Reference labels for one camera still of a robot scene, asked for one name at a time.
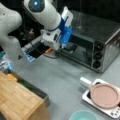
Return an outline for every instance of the gray countertop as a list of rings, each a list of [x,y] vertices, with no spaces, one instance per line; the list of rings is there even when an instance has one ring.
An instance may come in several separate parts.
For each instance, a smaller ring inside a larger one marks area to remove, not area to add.
[[[99,120],[113,120],[82,100],[85,89],[79,79],[85,77],[94,81],[100,78],[119,87],[120,56],[103,74],[97,74],[64,57],[53,60],[44,56],[26,65],[18,74],[49,95],[51,120],[69,120],[78,110],[92,111]]]

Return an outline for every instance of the oven control knob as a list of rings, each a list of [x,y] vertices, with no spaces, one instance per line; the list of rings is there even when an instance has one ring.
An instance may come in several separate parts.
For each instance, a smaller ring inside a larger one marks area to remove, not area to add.
[[[103,45],[100,43],[95,44],[95,51],[102,51],[103,50]]]
[[[100,60],[101,58],[102,58],[102,53],[100,53],[100,52],[95,53],[95,55],[94,55],[95,60]]]
[[[100,61],[95,61],[95,62],[93,63],[93,67],[94,67],[95,69],[99,68],[100,66],[101,66],[101,62],[100,62]]]

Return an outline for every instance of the cable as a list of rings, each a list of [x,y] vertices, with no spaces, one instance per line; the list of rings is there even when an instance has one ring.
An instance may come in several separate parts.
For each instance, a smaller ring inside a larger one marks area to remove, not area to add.
[[[32,44],[32,42],[31,42],[31,40],[30,40],[30,37],[29,37],[27,40],[29,41],[29,43],[31,44],[31,46],[32,46],[39,54],[41,54],[41,55],[43,55],[43,56],[45,56],[45,57],[47,57],[47,58],[50,58],[50,59],[58,59],[58,58],[60,58],[61,55],[62,55],[63,49],[60,50],[60,54],[59,54],[59,56],[57,56],[57,57],[48,56],[48,55],[46,55],[45,53],[42,53],[40,50],[38,50],[38,49]]]

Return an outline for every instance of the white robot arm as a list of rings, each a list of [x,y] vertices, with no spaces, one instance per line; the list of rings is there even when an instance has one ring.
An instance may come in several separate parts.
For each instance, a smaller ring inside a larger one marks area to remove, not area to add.
[[[18,71],[20,66],[27,62],[19,41],[9,33],[22,24],[22,18],[16,11],[6,8],[0,3],[0,45],[2,46],[7,61],[13,70]]]
[[[60,15],[51,4],[53,0],[24,0],[27,11],[44,26],[43,42],[54,50],[64,48],[72,33],[70,28],[73,14],[64,8]]]

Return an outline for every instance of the wooden cutting board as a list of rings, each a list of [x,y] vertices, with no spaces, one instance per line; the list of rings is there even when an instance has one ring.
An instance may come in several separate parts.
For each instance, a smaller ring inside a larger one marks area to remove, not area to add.
[[[49,120],[44,100],[2,72],[0,111],[6,120]]]

